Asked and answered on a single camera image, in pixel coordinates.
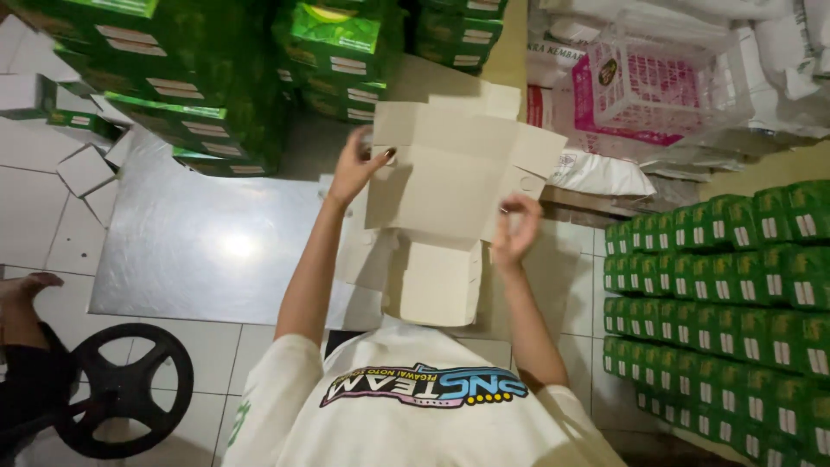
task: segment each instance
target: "metal table surface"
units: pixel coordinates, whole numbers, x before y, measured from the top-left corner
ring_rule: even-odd
[[[90,313],[274,324],[351,125],[298,116],[279,179],[186,170],[140,127],[95,278]],[[335,281],[328,328],[380,323],[381,294]]]

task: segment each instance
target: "bare foot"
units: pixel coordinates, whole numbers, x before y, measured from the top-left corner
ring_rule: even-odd
[[[31,273],[24,278],[0,281],[0,299],[9,293],[25,292],[33,297],[47,287],[62,287],[63,279],[52,273]]]

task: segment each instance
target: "wall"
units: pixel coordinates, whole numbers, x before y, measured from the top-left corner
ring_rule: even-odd
[[[715,174],[710,183],[699,184],[698,191],[701,201],[706,201],[719,194],[751,196],[759,189],[815,179],[830,179],[830,140],[768,155],[744,172]]]

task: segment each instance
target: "white t-shirt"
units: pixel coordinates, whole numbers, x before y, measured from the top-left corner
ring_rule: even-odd
[[[533,395],[445,334],[403,324],[325,364],[298,335],[248,375],[224,465],[625,465],[574,393]]]

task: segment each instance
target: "plastic basket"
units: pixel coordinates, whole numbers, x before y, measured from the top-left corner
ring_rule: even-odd
[[[667,145],[752,116],[737,36],[692,45],[644,33],[670,29],[661,22],[623,11],[588,46],[587,62],[574,68],[574,85],[577,72],[583,79],[589,73],[593,102],[586,109],[587,96],[577,95],[583,99],[577,107],[586,110],[578,128],[590,119],[601,129],[652,132],[650,138],[636,139]]]

